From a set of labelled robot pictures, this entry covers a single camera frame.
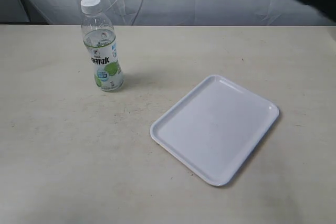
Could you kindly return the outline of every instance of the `plastic water bottle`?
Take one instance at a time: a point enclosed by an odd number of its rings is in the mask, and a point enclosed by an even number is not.
[[[111,20],[102,12],[100,0],[82,0],[84,13],[81,30],[84,45],[94,65],[97,86],[106,92],[116,90],[123,84],[115,47],[116,35]]]

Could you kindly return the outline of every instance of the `table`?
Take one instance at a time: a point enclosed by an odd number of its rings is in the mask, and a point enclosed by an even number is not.
[[[120,92],[94,84],[79,26],[0,26],[2,223],[334,223],[333,27],[116,27]],[[210,74],[281,117],[225,187],[149,136]]]

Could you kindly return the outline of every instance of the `white tray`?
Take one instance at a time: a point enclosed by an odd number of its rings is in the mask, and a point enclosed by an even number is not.
[[[200,178],[222,186],[278,115],[270,101],[213,75],[153,123],[150,134]]]

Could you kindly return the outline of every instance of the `bottle cap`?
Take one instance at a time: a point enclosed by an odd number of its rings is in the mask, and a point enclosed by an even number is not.
[[[82,0],[80,7],[85,14],[96,14],[102,11],[100,0]]]

